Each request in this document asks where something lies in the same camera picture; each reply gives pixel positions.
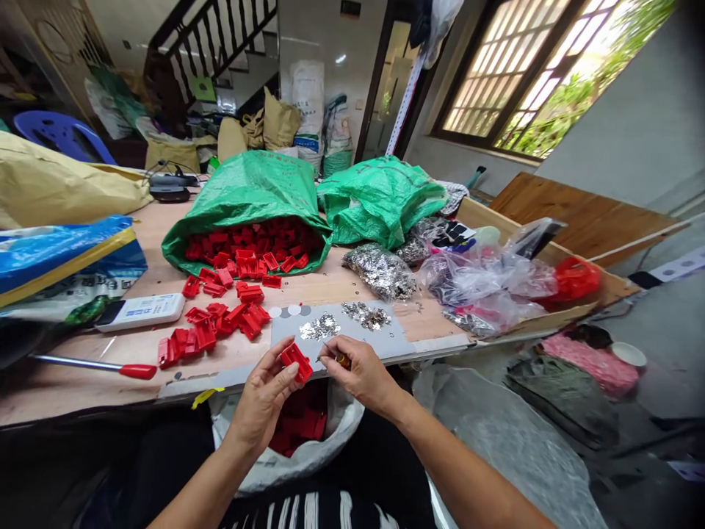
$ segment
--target person's right hand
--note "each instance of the person's right hand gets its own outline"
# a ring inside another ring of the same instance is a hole
[[[336,361],[338,352],[352,362],[350,371]],[[336,336],[323,345],[320,361],[363,406],[387,420],[391,420],[408,396],[387,372],[372,346],[365,342],[344,335]]]

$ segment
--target pink fabric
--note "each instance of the pink fabric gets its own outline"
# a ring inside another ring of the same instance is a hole
[[[564,334],[545,339],[541,345],[547,355],[569,361],[590,373],[607,397],[621,399],[639,380],[637,368],[608,349],[592,349]]]

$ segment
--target hand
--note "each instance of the hand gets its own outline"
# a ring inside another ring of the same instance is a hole
[[[247,377],[223,446],[243,450],[258,458],[267,448],[279,412],[290,394],[303,387],[294,381],[298,362],[283,368],[279,355],[294,341],[290,336],[269,349]]]
[[[350,371],[335,360],[338,352],[352,362]],[[321,349],[320,361],[333,378],[374,413],[391,420],[403,406],[407,393],[387,372],[369,344],[343,335],[334,337]]]

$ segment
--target blue plastic chair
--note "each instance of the blue plastic chair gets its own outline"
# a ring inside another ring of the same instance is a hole
[[[80,162],[99,162],[91,156],[86,148],[76,141],[75,134],[80,134],[93,146],[104,163],[117,165],[103,140],[85,123],[66,114],[48,110],[28,110],[15,116],[15,127],[33,143],[50,149],[58,149],[63,154]]]

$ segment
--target person's left hand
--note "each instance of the person's left hand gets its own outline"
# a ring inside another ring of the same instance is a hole
[[[269,349],[247,377],[242,396],[223,445],[235,447],[259,457],[267,448],[277,425],[281,406],[290,394],[303,387],[294,381],[299,364],[282,370],[279,355],[294,341],[290,336]]]

